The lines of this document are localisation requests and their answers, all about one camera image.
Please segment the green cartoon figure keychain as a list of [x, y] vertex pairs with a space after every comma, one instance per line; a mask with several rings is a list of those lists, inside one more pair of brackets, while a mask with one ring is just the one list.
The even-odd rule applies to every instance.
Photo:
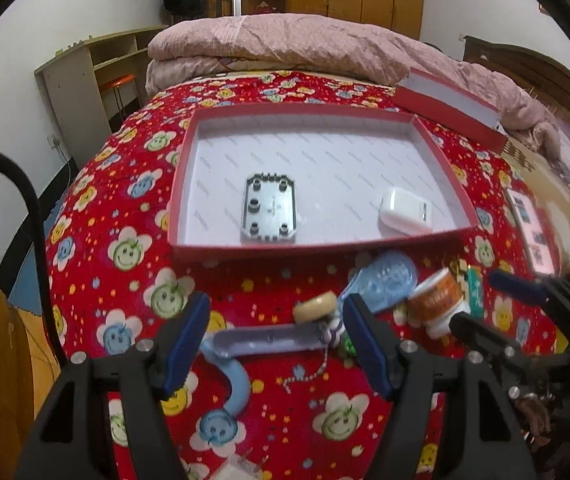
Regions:
[[323, 333], [325, 342], [334, 349], [338, 349], [344, 356], [356, 356], [355, 347], [343, 324], [343, 318], [339, 313], [332, 313], [325, 322]]

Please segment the white bottle orange label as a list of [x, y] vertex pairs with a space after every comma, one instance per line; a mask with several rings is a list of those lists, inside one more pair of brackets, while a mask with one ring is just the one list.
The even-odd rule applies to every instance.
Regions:
[[419, 322], [430, 339], [450, 334], [450, 321], [454, 315], [471, 313], [468, 300], [447, 268], [440, 269], [417, 284], [405, 302], [407, 316]]

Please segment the blue translucent oval case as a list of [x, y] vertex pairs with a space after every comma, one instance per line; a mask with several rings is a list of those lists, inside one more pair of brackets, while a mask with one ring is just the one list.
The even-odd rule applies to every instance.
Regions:
[[384, 252], [349, 280], [337, 297], [338, 312], [350, 295], [359, 295], [372, 313], [381, 313], [409, 297], [416, 285], [414, 262], [402, 252]]

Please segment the teal cartoon lighter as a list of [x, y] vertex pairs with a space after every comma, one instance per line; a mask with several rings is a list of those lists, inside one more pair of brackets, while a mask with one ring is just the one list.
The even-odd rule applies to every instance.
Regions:
[[471, 316], [483, 318], [485, 315], [483, 274], [477, 266], [468, 267], [465, 282], [468, 285], [468, 304], [471, 308]]

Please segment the round beige wooden disc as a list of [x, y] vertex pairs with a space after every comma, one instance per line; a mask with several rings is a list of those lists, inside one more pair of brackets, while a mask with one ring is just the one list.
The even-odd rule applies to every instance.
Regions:
[[337, 309], [337, 297], [330, 290], [323, 294], [297, 304], [293, 309], [296, 324], [315, 322], [332, 314]]

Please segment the light blue curved piece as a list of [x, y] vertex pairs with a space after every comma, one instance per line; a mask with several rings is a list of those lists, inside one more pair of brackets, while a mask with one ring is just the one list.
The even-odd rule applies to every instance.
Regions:
[[200, 353], [209, 364], [227, 378], [230, 395], [223, 404], [223, 410], [231, 417], [237, 418], [245, 410], [251, 393], [250, 380], [245, 367], [235, 358], [224, 356], [221, 351], [215, 349], [212, 336], [207, 336], [201, 341]]

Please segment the white earbuds case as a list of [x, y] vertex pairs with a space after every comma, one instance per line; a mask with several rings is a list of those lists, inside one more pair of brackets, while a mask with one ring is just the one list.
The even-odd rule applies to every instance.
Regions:
[[393, 186], [385, 191], [378, 217], [384, 226], [405, 235], [433, 232], [433, 204], [404, 188]]

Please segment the lavender plastic handle piece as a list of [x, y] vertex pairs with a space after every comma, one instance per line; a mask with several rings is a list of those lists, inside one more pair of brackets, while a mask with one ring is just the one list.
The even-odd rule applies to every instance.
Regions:
[[237, 327], [211, 337], [211, 348], [223, 359], [319, 350], [328, 346], [324, 326], [310, 322], [269, 327]]

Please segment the grey plastic plate with studs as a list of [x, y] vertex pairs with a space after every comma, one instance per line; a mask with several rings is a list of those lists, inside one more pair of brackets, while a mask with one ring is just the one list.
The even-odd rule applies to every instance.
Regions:
[[296, 187], [286, 174], [251, 174], [246, 179], [241, 232], [258, 243], [289, 243], [297, 232]]

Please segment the smartphone with lit screen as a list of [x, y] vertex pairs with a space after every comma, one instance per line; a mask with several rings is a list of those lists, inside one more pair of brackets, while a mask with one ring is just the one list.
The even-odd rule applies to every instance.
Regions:
[[534, 202], [526, 194], [510, 188], [504, 194], [515, 218], [530, 272], [537, 276], [555, 275], [551, 245], [543, 232]]

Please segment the dark wooden headboard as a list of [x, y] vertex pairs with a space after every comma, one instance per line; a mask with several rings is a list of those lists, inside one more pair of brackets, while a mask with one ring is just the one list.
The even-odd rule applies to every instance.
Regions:
[[511, 77], [558, 118], [570, 139], [570, 70], [550, 56], [514, 44], [464, 37], [463, 60]]

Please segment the red shallow cardboard box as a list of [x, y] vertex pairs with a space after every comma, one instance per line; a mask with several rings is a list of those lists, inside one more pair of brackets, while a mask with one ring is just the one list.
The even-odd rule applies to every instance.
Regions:
[[[252, 242], [241, 232], [246, 179], [263, 172], [295, 182], [297, 232], [289, 243]], [[393, 186], [433, 204], [433, 232], [405, 235], [381, 223], [381, 198]], [[419, 117], [300, 103], [197, 110], [168, 211], [168, 243], [182, 260], [421, 244], [459, 237], [479, 223]]]

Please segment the red box lid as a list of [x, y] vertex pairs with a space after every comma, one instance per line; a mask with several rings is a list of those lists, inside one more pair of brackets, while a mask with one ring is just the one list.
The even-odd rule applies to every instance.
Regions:
[[410, 70], [396, 84], [395, 99], [400, 107], [438, 122], [494, 153], [500, 154], [506, 146], [508, 134], [493, 105], [422, 70]]

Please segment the pink quilt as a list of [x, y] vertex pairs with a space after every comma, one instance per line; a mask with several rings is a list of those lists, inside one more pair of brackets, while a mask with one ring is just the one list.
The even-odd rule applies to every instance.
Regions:
[[422, 70], [494, 106], [506, 132], [532, 151], [550, 160], [561, 156], [558, 122], [510, 77], [375, 25], [292, 13], [202, 18], [158, 32], [147, 55], [148, 96], [221, 73], [226, 58], [233, 72], [299, 67], [387, 87]]

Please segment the beige open shelf unit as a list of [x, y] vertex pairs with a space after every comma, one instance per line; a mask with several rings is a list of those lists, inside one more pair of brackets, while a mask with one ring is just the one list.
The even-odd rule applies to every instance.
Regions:
[[156, 25], [80, 40], [34, 71], [62, 142], [79, 166], [147, 104], [147, 47], [163, 29]]

